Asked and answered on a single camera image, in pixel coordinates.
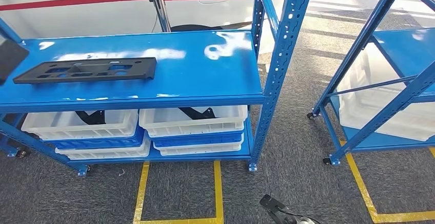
blue metal shelf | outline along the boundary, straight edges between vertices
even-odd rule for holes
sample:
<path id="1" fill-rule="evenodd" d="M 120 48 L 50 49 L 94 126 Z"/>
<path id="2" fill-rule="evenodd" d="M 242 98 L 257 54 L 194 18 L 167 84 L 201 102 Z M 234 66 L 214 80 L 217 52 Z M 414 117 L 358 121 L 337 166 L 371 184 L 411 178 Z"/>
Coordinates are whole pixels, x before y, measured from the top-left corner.
<path id="1" fill-rule="evenodd" d="M 254 0 L 251 30 L 190 31 L 22 40 L 0 19 L 0 34 L 29 50 L 29 56 L 0 86 L 0 113 L 77 110 L 114 110 L 198 106 L 262 105 L 255 135 L 245 123 L 245 142 L 237 152 L 75 160 L 0 122 L 0 133 L 23 143 L 83 176 L 88 164 L 132 161 L 244 159 L 256 171 L 276 102 L 286 76 L 309 0 L 284 0 L 278 19 L 272 0 Z M 262 88 L 257 59 L 265 14 L 275 47 L 266 84 Z M 117 80 L 57 84 L 20 84 L 12 79 L 47 61 L 95 58 L 155 57 L 153 80 Z"/>
<path id="2" fill-rule="evenodd" d="M 420 74 L 435 59 L 435 28 L 376 31 L 372 41 L 400 77 Z"/>
<path id="3" fill-rule="evenodd" d="M 324 158 L 323 162 L 326 164 L 338 165 L 340 163 L 339 159 L 350 151 L 405 149 L 435 145 L 435 136 L 427 141 L 418 141 L 375 133 L 379 127 L 408 105 L 435 101 L 435 86 L 433 85 L 435 83 L 435 48 L 433 47 L 435 29 L 423 28 L 375 32 L 394 1 L 380 0 L 378 2 L 326 90 L 313 108 L 313 112 L 307 115 L 309 118 L 322 115 L 337 149 L 328 158 Z M 435 10 L 435 0 L 421 1 Z M 337 92 L 337 86 L 343 76 L 360 51 L 370 41 L 375 43 L 400 78 Z M 335 115 L 339 117 L 337 95 L 394 83 L 405 83 L 406 87 L 361 129 L 342 127 L 347 141 L 341 145 L 325 106 L 331 103 Z"/>
<path id="4" fill-rule="evenodd" d="M 339 110 L 340 102 L 337 96 L 331 97 L 331 106 L 334 110 L 337 119 L 340 120 Z M 360 130 L 350 127 L 341 126 L 346 140 L 351 140 Z M 427 141 L 420 141 L 408 138 L 402 138 L 382 133 L 372 133 L 359 145 L 355 146 L 352 151 L 376 151 L 376 150 L 391 150 L 391 149 L 405 149 L 405 148 L 421 148 L 435 146 L 435 136 Z"/>
<path id="5" fill-rule="evenodd" d="M 198 31 L 24 40 L 29 56 L 0 88 L 0 112 L 261 104 L 250 31 Z M 15 84 L 46 61 L 157 58 L 153 80 Z"/>

black cable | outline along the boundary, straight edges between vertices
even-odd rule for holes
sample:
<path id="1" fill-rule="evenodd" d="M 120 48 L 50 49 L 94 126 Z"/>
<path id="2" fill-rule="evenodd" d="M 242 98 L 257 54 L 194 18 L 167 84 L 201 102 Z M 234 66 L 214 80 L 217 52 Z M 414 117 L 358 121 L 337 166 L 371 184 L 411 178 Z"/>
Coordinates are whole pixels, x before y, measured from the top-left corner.
<path id="1" fill-rule="evenodd" d="M 155 13 L 155 20 L 154 20 L 154 26 L 152 26 L 151 33 L 154 32 L 155 25 L 157 25 L 157 12 Z"/>
<path id="2" fill-rule="evenodd" d="M 281 208 L 278 207 L 278 206 L 277 206 L 277 208 L 278 208 L 278 210 L 279 210 L 280 212 L 282 212 L 282 213 L 284 213 L 284 214 L 287 214 L 287 215 L 294 215 L 294 216 L 297 216 L 297 217 L 307 217 L 307 218 L 310 218 L 311 220 L 313 220 L 314 222 L 316 222 L 316 223 L 318 223 L 318 224 L 321 224 L 320 221 L 318 221 L 318 220 L 312 218 L 311 216 L 308 216 L 308 215 L 296 215 L 296 214 L 293 214 L 293 213 L 291 213 L 291 212 L 289 212 L 289 211 L 287 211 L 287 210 L 283 210 L 283 209 L 281 209 Z"/>

yellow floor tape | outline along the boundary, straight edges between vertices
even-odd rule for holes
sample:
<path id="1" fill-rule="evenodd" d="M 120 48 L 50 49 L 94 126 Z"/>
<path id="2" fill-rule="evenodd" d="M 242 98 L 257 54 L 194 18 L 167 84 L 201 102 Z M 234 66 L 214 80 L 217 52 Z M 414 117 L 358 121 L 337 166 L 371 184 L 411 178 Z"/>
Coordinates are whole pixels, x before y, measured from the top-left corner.
<path id="1" fill-rule="evenodd" d="M 345 143 L 345 140 L 340 140 L 341 145 Z M 430 148 L 432 154 L 435 156 L 435 149 Z M 351 153 L 346 154 L 347 162 L 349 163 L 350 170 L 352 171 L 353 177 L 357 182 L 358 188 L 360 189 L 363 200 L 366 204 L 367 210 L 371 216 L 374 223 L 393 223 L 393 222 L 407 222 L 407 221 L 423 221 L 423 220 L 435 220 L 435 211 L 423 211 L 423 212 L 409 212 L 409 213 L 395 213 L 395 214 L 378 214 L 378 211 L 373 205 L 373 201 L 368 194 L 366 185 L 364 184 L 363 178 L 358 170 L 357 164 L 353 159 Z"/>
<path id="2" fill-rule="evenodd" d="M 145 190 L 148 179 L 149 162 L 144 162 L 142 167 L 141 180 L 137 191 L 136 208 L 134 210 L 133 224 L 223 224 L 224 204 L 222 200 L 222 178 L 221 162 L 214 161 L 214 199 L 216 217 L 201 219 L 179 219 L 179 220 L 141 220 L 144 208 Z"/>

transparent plastic bin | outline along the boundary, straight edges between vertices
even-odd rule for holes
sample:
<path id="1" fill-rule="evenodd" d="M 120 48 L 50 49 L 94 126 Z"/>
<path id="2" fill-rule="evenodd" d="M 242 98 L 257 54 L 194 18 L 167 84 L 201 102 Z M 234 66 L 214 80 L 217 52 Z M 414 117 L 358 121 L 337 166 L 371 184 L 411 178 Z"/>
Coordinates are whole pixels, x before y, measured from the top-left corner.
<path id="1" fill-rule="evenodd" d="M 180 135 L 162 138 L 153 138 L 151 142 L 157 147 L 191 146 L 204 144 L 219 144 L 239 142 L 242 139 L 243 131 Z"/>
<path id="2" fill-rule="evenodd" d="M 136 125 L 136 131 L 132 137 L 114 138 L 89 138 L 89 139 L 62 139 L 44 141 L 54 145 L 58 149 L 105 149 L 120 147 L 138 147 L 142 144 L 145 130 Z"/>
<path id="3" fill-rule="evenodd" d="M 337 86 L 337 91 L 397 78 L 399 76 L 384 55 L 373 43 L 369 43 L 349 68 Z M 361 129 L 405 87 L 404 83 L 396 83 L 339 95 L 340 124 Z M 384 123 L 376 132 L 426 141 L 435 135 L 435 103 L 410 104 Z"/>
<path id="4" fill-rule="evenodd" d="M 34 133 L 44 141 L 131 137 L 136 130 L 138 116 L 137 110 L 106 110 L 106 124 L 88 125 L 74 111 L 29 113 L 21 130 Z"/>
<path id="5" fill-rule="evenodd" d="M 54 151 L 58 154 L 68 156 L 71 160 L 82 159 L 108 159 L 108 158 L 127 158 L 127 157 L 146 157 L 149 154 L 151 141 L 148 138 L 143 138 L 143 142 L 139 147 L 123 147 L 123 148 L 108 148 L 108 149 L 70 149 Z"/>
<path id="6" fill-rule="evenodd" d="M 193 108 L 202 113 L 208 107 Z M 218 118 L 192 120 L 178 108 L 141 109 L 139 125 L 151 138 L 243 130 L 243 122 L 248 116 L 246 105 L 210 108 Z"/>
<path id="7" fill-rule="evenodd" d="M 153 143 L 153 146 L 154 146 L 154 148 L 156 148 L 157 150 L 160 151 L 160 154 L 162 156 L 239 151 L 242 149 L 242 143 L 243 143 L 244 138 L 245 137 L 242 134 L 241 141 L 231 142 L 231 143 L 190 145 L 190 146 L 171 146 L 171 147 L 157 147 L 157 146 L 155 146 L 155 143 Z"/>

gray carpet floor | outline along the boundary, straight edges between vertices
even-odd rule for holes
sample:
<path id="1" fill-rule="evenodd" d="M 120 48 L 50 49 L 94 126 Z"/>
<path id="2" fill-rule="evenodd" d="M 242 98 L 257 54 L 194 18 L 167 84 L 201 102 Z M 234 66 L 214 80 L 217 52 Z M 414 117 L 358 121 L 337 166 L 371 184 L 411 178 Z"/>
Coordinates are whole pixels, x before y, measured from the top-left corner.
<path id="1" fill-rule="evenodd" d="M 347 161 L 322 164 L 333 151 L 323 121 L 305 116 L 369 14 L 307 13 L 259 171 L 247 172 L 244 161 L 221 162 L 225 223 L 273 223 L 259 205 L 264 194 L 322 223 L 372 223 Z M 380 29 L 417 26 L 406 11 L 392 11 Z M 264 54 L 259 60 L 263 78 L 269 59 Z M 254 122 L 258 113 L 253 106 Z M 354 158 L 379 213 L 435 210 L 435 158 L 429 150 Z M 22 159 L 0 156 L 0 165 L 0 223 L 132 223 L 141 164 L 96 166 L 85 178 L 36 152 Z M 142 220 L 213 216 L 212 162 L 151 163 Z"/>

